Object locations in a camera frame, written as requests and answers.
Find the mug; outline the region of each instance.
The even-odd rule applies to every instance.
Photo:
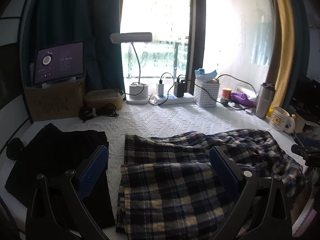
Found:
[[[273,109],[269,125],[279,132],[285,131],[286,133],[292,133],[296,123],[287,111],[276,106]]]

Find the mattress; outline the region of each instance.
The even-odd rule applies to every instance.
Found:
[[[79,118],[35,122],[21,137],[22,141],[30,142],[41,128],[50,122],[62,131],[97,130],[106,133],[109,140],[107,177],[115,217],[121,181],[120,167],[124,160],[124,135],[126,133],[142,137],[168,137],[187,131],[214,134],[243,128],[267,130],[280,147],[303,166],[304,172],[307,169],[303,158],[291,152],[294,141],[290,135],[274,130],[266,120],[261,120],[246,111],[235,111],[220,104],[216,107],[201,108],[195,104],[152,106],[150,104],[130,105],[124,103],[123,109],[119,111],[119,117],[98,116],[85,123],[82,123]],[[4,188],[13,165],[14,161],[6,158],[0,169],[0,195],[12,212],[18,227],[25,230],[27,208]],[[103,231],[111,240],[127,239],[126,235],[116,233],[115,227],[106,228]]]

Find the white basket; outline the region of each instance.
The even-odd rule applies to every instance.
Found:
[[[215,100],[217,100],[220,87],[219,83],[203,83],[196,79],[195,84],[207,90],[210,93],[210,95]],[[215,100],[212,100],[208,93],[200,87],[195,86],[193,94],[195,97],[196,104],[200,107],[216,106],[217,102]]]

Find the food container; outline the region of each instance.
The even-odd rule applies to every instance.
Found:
[[[84,101],[88,107],[101,109],[107,104],[114,104],[116,110],[122,109],[124,92],[122,90],[115,91],[113,89],[93,90],[88,92]]]

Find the purple cloth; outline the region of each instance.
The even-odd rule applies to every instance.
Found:
[[[232,92],[230,99],[244,106],[253,107],[254,101],[249,100],[245,93]]]

